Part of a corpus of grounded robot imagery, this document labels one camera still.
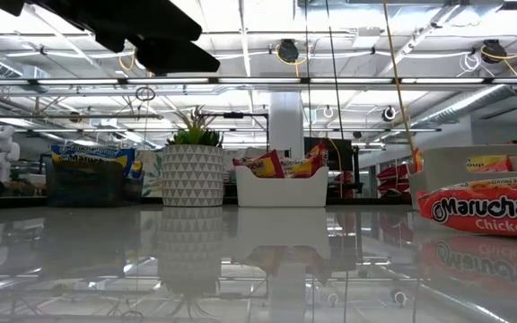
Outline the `long ceiling light bar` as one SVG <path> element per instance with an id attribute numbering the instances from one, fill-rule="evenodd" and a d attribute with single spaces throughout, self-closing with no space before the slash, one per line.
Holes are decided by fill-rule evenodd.
<path id="1" fill-rule="evenodd" d="M 395 84 L 426 84 L 426 85 L 479 85 L 505 84 L 517 85 L 517 77 L 163 77 L 163 78 L 79 78 L 79 79 L 0 79 L 0 86 L 35 86 L 35 85 L 163 85 L 163 84 L 344 84 L 344 85 L 395 85 Z"/>

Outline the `succulent in white patterned pot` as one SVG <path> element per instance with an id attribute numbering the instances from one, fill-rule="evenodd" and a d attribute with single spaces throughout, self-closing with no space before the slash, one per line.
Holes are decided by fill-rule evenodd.
<path id="1" fill-rule="evenodd" d="M 223 203 L 223 136 L 208 127 L 214 119 L 202 106 L 177 111 L 184 124 L 162 148 L 162 202 L 176 207 Z"/>

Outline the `pale floral panel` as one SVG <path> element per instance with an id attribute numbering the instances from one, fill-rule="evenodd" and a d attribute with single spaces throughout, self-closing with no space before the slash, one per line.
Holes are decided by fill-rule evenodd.
<path id="1" fill-rule="evenodd" d="M 142 197 L 161 197 L 162 154 L 156 151 L 139 150 L 136 158 L 143 164 Z"/>

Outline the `grey translucent plastic bin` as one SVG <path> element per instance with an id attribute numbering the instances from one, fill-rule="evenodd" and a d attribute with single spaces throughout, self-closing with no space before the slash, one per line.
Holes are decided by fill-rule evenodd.
<path id="1" fill-rule="evenodd" d="M 52 161 L 45 166 L 47 202 L 55 207 L 123 205 L 123 167 L 113 161 Z"/>

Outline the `white plastic bin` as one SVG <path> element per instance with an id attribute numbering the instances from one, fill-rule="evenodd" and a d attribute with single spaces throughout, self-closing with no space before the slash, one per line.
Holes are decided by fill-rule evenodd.
<path id="1" fill-rule="evenodd" d="M 506 155 L 512 163 L 513 170 L 509 172 L 469 171 L 468 159 L 483 155 Z M 475 180 L 517 177 L 517 144 L 432 148 L 423 151 L 423 158 L 422 171 L 409 176 L 412 206 L 415 210 L 418 210 L 419 192 L 431 192 Z"/>
<path id="2" fill-rule="evenodd" d="M 240 207 L 323 207 L 327 201 L 329 168 L 307 179 L 265 179 L 249 168 L 235 167 Z"/>

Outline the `white robot figure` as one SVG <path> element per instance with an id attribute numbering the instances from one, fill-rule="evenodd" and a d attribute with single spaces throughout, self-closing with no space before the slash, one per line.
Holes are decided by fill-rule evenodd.
<path id="1" fill-rule="evenodd" d="M 0 126 L 0 181 L 7 183 L 11 175 L 11 162 L 20 158 L 21 147 L 13 140 L 15 128 Z"/>

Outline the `black computer case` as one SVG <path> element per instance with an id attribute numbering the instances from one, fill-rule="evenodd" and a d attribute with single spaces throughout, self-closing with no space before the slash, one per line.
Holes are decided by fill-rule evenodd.
<path id="1" fill-rule="evenodd" d="M 317 146 L 327 149 L 323 157 L 329 167 L 328 197 L 353 199 L 362 188 L 360 168 L 358 166 L 358 150 L 346 139 L 305 137 L 304 149 L 313 153 Z"/>

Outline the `red striped object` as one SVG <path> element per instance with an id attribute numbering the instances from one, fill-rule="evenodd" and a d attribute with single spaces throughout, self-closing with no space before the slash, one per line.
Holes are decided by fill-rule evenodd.
<path id="1" fill-rule="evenodd" d="M 406 163 L 390 166 L 377 175 L 380 196 L 404 196 L 410 192 L 409 169 Z"/>

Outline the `black metal table frame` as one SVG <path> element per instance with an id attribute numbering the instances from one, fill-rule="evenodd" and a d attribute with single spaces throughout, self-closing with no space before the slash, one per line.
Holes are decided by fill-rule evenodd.
<path id="1" fill-rule="evenodd" d="M 162 201 L 156 197 L 142 197 L 140 202 L 117 202 L 114 207 L 131 205 L 161 205 Z M 43 196 L 11 196 L 0 197 L 0 209 L 24 208 L 48 206 L 49 202 Z M 326 206 L 331 205 L 412 205 L 410 199 L 404 197 L 391 198 L 351 198 L 340 199 L 338 197 L 328 197 Z"/>

